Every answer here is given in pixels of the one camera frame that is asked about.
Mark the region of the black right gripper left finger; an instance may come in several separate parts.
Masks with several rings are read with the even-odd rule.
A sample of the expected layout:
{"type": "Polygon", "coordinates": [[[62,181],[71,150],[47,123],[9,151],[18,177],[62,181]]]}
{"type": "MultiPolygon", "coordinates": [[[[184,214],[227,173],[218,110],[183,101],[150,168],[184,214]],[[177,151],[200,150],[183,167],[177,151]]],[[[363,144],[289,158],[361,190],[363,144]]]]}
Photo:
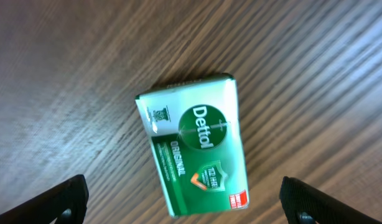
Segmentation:
{"type": "Polygon", "coordinates": [[[78,174],[0,214],[0,223],[82,224],[88,198],[85,176],[78,174]]]}

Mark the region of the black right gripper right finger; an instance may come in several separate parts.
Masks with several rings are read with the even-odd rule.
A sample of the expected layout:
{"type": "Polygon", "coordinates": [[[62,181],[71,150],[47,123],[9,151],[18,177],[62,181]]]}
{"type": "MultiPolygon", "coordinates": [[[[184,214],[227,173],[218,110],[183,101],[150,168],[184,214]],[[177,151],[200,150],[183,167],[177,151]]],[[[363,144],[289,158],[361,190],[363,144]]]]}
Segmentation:
{"type": "Polygon", "coordinates": [[[293,177],[283,178],[279,199],[289,223],[379,223],[293,177]]]}

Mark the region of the green Dettol soap bar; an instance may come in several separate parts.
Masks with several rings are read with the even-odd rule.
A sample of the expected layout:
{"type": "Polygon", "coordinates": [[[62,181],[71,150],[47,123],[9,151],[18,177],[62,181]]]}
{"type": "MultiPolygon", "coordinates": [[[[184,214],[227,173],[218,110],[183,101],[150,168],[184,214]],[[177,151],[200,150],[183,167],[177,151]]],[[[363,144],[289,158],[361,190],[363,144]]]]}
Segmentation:
{"type": "Polygon", "coordinates": [[[237,84],[227,73],[139,94],[169,215],[244,209],[248,178],[237,84]]]}

